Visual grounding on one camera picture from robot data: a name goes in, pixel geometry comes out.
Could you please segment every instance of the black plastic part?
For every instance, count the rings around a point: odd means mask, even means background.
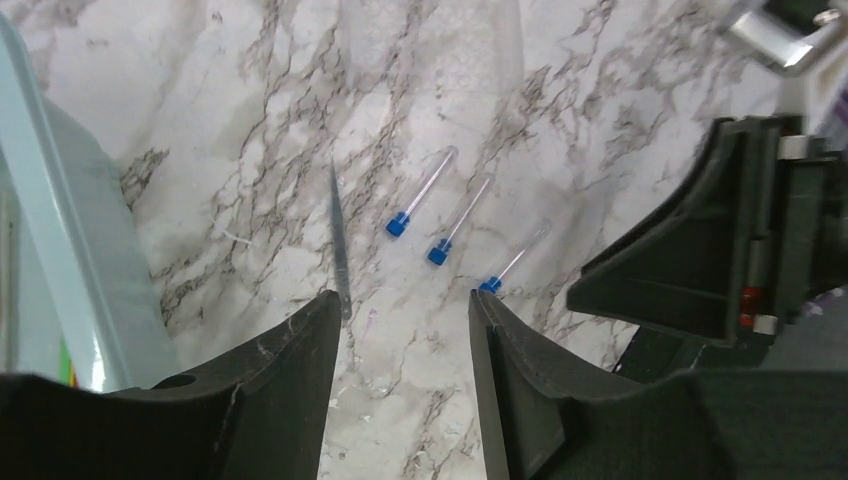
[[[811,294],[819,294],[845,285],[848,272],[848,167],[846,163],[829,165],[825,180],[825,198],[821,227],[811,266]]]
[[[755,368],[762,364],[772,340],[765,335],[744,334],[730,349],[641,328],[613,371],[635,382],[653,383],[690,369]]]
[[[802,35],[812,35],[820,27],[816,15],[830,8],[829,0],[768,0],[763,10]]]
[[[469,305],[486,472],[500,480],[848,478],[848,375],[707,370],[644,386]]]
[[[743,313],[793,318],[821,283],[816,253],[848,250],[844,227],[822,233],[828,199],[830,224],[848,211],[830,190],[837,154],[813,139],[806,159],[777,158],[781,137],[800,128],[797,116],[714,122],[681,186],[583,267],[568,308],[725,347],[750,333]],[[828,281],[837,279],[848,281],[848,270]],[[749,300],[752,289],[760,296]]]
[[[340,303],[325,292],[279,326],[150,390],[96,395],[0,376],[3,478],[314,479]]]

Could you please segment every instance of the white marble countertop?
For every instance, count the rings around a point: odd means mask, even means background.
[[[126,170],[187,366],[334,287],[333,159],[354,314],[320,478],[485,478],[469,289],[533,218],[550,217],[553,234],[502,297],[559,344],[613,365],[634,327],[567,312],[567,286],[676,187],[711,118],[770,113],[777,80],[716,39],[727,1],[520,0],[525,76],[511,94],[355,91],[337,2],[0,0],[0,11],[47,95]],[[455,169],[392,241],[383,225],[398,199],[450,144]],[[493,192],[432,268],[432,235],[481,169],[496,174]]]

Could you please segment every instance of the small hole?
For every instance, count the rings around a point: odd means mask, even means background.
[[[173,377],[168,377],[165,380],[157,383],[154,390],[161,390],[164,388],[177,388],[177,387],[185,387],[186,385],[191,385],[195,382],[197,378],[194,375],[189,375],[187,373],[180,373],[179,375],[174,375]]]

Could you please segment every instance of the blue-capped glass tube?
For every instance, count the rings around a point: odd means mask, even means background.
[[[389,235],[393,237],[400,237],[403,235],[403,232],[406,231],[406,227],[409,225],[409,221],[412,218],[412,213],[424,201],[424,198],[427,196],[430,189],[433,188],[433,185],[435,185],[439,176],[441,176],[442,173],[450,167],[451,162],[453,162],[458,156],[459,150],[454,146],[447,147],[436,155],[436,159],[433,161],[433,164],[424,174],[421,186],[415,190],[414,195],[409,201],[402,203],[400,207],[398,207],[394,218],[389,220],[389,223],[386,224],[386,231],[389,232]]]
[[[536,225],[533,232],[510,252],[506,262],[504,262],[500,268],[495,270],[495,275],[489,277],[488,280],[480,285],[480,290],[497,293],[497,291],[500,290],[501,285],[503,285],[504,278],[515,268],[516,265],[521,262],[522,259],[527,257],[527,254],[530,253],[531,250],[542,243],[542,240],[551,233],[551,227],[552,224],[548,220],[542,220],[538,225]]]
[[[453,221],[439,232],[436,237],[436,243],[430,249],[430,253],[427,254],[428,260],[436,265],[445,263],[451,248],[453,248],[456,235],[462,229],[462,226],[465,225],[465,222],[471,216],[471,213],[474,212],[474,209],[477,208],[477,205],[480,204],[480,201],[486,196],[486,192],[489,191],[489,187],[494,181],[495,177],[488,173],[480,177],[471,190],[471,193],[460,202],[453,216]]]

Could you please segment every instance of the blue cap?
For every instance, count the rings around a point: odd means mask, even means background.
[[[486,292],[498,293],[501,288],[501,280],[498,277],[491,277],[489,280],[480,284],[480,290]]]
[[[439,244],[430,249],[430,253],[427,254],[427,260],[430,260],[436,265],[444,264],[452,246],[453,244],[446,238],[439,240]]]
[[[406,212],[398,212],[395,218],[389,220],[386,231],[393,237],[400,237],[409,225],[409,215]]]

